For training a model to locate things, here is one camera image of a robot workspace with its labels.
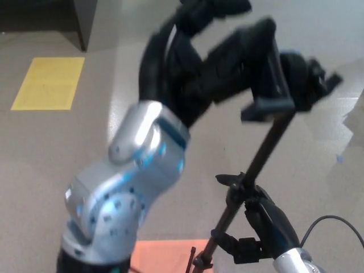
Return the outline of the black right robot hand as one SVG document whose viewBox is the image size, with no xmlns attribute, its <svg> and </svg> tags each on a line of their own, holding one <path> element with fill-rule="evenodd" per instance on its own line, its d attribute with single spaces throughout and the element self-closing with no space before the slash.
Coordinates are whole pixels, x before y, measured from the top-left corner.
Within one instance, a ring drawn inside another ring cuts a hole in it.
<svg viewBox="0 0 364 273">
<path fill-rule="evenodd" d="M 284 252 L 299 247 L 297 234 L 286 214 L 275 205 L 267 192 L 256 185 L 248 191 L 243 186 L 245 174 L 216 175 L 217 181 L 229 187 L 226 210 L 211 231 L 213 242 L 230 254 L 235 264 L 257 263 L 276 259 Z M 245 216 L 259 240 L 253 237 L 236 239 L 226 233 L 235 215 L 245 206 Z"/>
</svg>

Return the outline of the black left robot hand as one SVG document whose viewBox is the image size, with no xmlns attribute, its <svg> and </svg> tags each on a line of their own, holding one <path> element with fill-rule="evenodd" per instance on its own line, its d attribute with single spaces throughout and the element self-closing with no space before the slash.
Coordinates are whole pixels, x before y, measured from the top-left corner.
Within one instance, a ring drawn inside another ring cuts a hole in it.
<svg viewBox="0 0 364 273">
<path fill-rule="evenodd" d="M 253 89 L 272 48 L 272 18 L 236 29 L 205 59 L 191 43 L 213 20 L 250 10 L 249 1 L 182 1 L 144 50 L 139 99 L 162 103 L 191 127 L 211 104 Z"/>
</svg>

